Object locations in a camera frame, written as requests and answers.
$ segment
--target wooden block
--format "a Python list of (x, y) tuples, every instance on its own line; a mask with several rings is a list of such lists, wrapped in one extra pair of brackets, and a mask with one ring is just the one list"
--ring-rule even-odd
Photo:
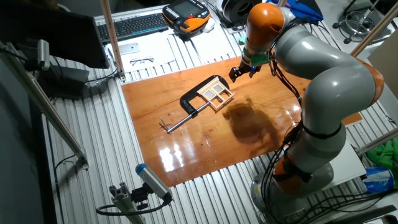
[[(226, 98), (221, 96), (222, 93), (226, 93)], [(218, 77), (214, 78), (207, 85), (198, 90), (198, 94), (211, 103), (215, 110), (220, 109), (234, 96), (234, 93), (231, 93), (231, 91), (220, 82)]]
[[(122, 86), (144, 162), (169, 187), (278, 149), (287, 130), (300, 121), (297, 99), (264, 65), (253, 78), (228, 77), (240, 58)], [(303, 95), (309, 80), (284, 71)], [(221, 75), (234, 97), (218, 111), (208, 106), (171, 135), (162, 127), (188, 114), (180, 97), (211, 75)], [(196, 97), (197, 109), (205, 103)]]

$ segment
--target computer monitor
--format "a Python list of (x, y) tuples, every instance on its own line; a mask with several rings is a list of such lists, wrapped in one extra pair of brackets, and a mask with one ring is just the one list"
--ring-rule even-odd
[(33, 43), (40, 39), (49, 43), (50, 55), (91, 68), (109, 68), (94, 18), (34, 4), (0, 1), (0, 41), (36, 47)]

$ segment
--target desk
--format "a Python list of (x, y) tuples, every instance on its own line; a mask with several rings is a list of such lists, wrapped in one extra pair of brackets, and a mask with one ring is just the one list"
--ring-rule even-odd
[[(160, 11), (161, 7), (155, 7), (123, 12), (115, 14), (114, 19), (120, 20)], [(104, 24), (102, 17), (97, 17), (96, 21), (98, 24)], [(240, 56), (241, 46), (238, 45), (238, 39), (246, 33), (227, 35), (228, 31), (218, 24), (215, 29), (221, 29), (224, 32), (225, 35), (220, 38), (225, 38), (231, 53), (214, 55), (214, 60), (208, 63)], [(333, 40), (316, 27), (314, 27), (314, 34), (336, 47)], [(129, 81), (156, 77), (203, 64), (191, 43), (184, 43), (174, 35), (165, 35), (173, 50), (172, 57), (175, 60), (158, 67), (128, 73)], [(103, 77), (114, 70), (114, 67), (99, 70), (87, 68), (69, 60), (59, 61), (62, 66), (89, 70), (89, 79)], [(134, 172), (135, 166), (143, 162), (142, 154), (121, 85), (118, 79), (111, 79), (99, 85), (93, 82), (83, 92), (81, 100), (58, 99), (55, 104), (65, 124), (76, 136), (79, 144), (84, 147), (90, 163), (90, 168), (85, 171), (75, 169), (73, 166), (75, 159), (70, 159), (72, 162), (60, 165), (57, 170), (65, 223), (127, 223), (124, 217), (104, 217), (95, 213), (96, 207), (111, 204), (111, 195), (108, 192), (110, 185), (118, 185), (122, 181), (125, 181), (130, 189), (142, 185), (142, 180)], [(383, 107), (376, 103), (361, 112), (364, 121), (348, 127), (347, 138), (355, 147), (361, 147), (393, 129), (392, 125), (384, 119), (382, 110)], [(52, 167), (52, 155), (54, 163), (57, 163), (73, 153), (56, 131), (51, 126), (47, 126), (45, 118), (43, 125), (47, 157), (49, 166)], [(252, 178), (264, 171), (268, 160), (267, 155), (255, 157), (171, 187), (175, 199), (171, 206), (143, 215), (143, 217), (147, 223), (153, 224), (259, 223), (256, 214), (258, 211), (249, 197), (249, 188)], [(51, 169), (50, 175), (54, 186)], [(358, 179), (354, 179), (326, 190), (325, 194), (312, 196), (306, 202), (315, 204), (325, 195), (354, 193), (360, 190), (359, 185)], [(53, 192), (58, 222), (62, 223), (55, 187)], [(156, 196), (150, 195), (148, 204), (150, 208), (154, 208), (159, 206), (161, 201)]]
[[(122, 86), (144, 161), (169, 187), (277, 150), (287, 130), (300, 121), (298, 101), (268, 65), (252, 78), (247, 74), (232, 83), (228, 73), (239, 63), (235, 57)], [(310, 80), (283, 73), (303, 96)], [(180, 97), (210, 75), (224, 77), (234, 98), (218, 111), (205, 108), (168, 135), (159, 117), (170, 125), (186, 117)], [(199, 108), (205, 102), (197, 97), (191, 103)], [(336, 176), (350, 177), (351, 172)]]

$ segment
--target green object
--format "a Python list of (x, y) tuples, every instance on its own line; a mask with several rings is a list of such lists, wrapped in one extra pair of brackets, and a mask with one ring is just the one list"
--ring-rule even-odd
[(260, 65), (265, 65), (266, 63), (268, 63), (267, 54), (254, 55), (253, 58), (251, 58), (250, 66), (256, 67)]
[(398, 189), (398, 137), (366, 153), (376, 166), (391, 170), (394, 176), (394, 188)]
[(239, 45), (244, 45), (245, 42), (246, 42), (246, 37), (239, 38)]

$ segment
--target floor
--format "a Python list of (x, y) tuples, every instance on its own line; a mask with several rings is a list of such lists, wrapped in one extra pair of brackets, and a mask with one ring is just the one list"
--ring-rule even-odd
[[(356, 39), (352, 41), (349, 44), (344, 44), (344, 39), (346, 38), (345, 36), (348, 35), (347, 32), (344, 32), (340, 29), (334, 29), (332, 28), (332, 25), (335, 22), (338, 22), (342, 20), (342, 13), (345, 9), (345, 7), (351, 2), (351, 0), (334, 0), (334, 1), (328, 1), (328, 0), (317, 0), (317, 3), (319, 5), (319, 8), (322, 11), (323, 17), (324, 17), (324, 23), (329, 29), (330, 33), (334, 37), (334, 39), (337, 41), (337, 44), (341, 47), (342, 51), (346, 53), (350, 53), (358, 44), (358, 42), (361, 39)], [(357, 0), (350, 8), (349, 11), (360, 11), (364, 10), (364, 8), (370, 7), (371, 2), (368, 0)], [(383, 17), (382, 14), (378, 13), (375, 11), (374, 13), (371, 14), (372, 20), (377, 24), (381, 18)], [(392, 25), (388, 25), (387, 28), (382, 31), (375, 39), (385, 37), (392, 32), (394, 32), (395, 29)], [(379, 46), (381, 45), (382, 42), (369, 45), (367, 46), (358, 56), (361, 60), (364, 60), (367, 63), (370, 63), (368, 60), (368, 56)], [(390, 115), (390, 117), (394, 121), (398, 121), (398, 100), (397, 98), (392, 94), (388, 86), (384, 87), (384, 91), (382, 96), (380, 97), (381, 104), (383, 107), (386, 109), (386, 112)]]

